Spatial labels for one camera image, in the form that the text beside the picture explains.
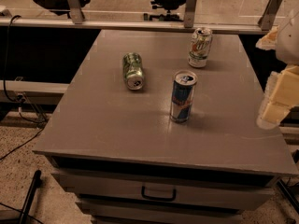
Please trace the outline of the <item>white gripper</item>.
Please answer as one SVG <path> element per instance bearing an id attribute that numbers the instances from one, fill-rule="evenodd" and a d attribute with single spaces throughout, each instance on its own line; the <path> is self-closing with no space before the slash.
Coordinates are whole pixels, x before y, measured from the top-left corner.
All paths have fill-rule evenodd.
<path id="1" fill-rule="evenodd" d="M 275 49 L 277 58 L 288 64 L 280 73 L 272 72 L 267 79 L 256 119 L 260 128 L 270 130 L 299 105 L 299 10 L 292 9 L 280 26 L 260 38 L 255 47 Z"/>

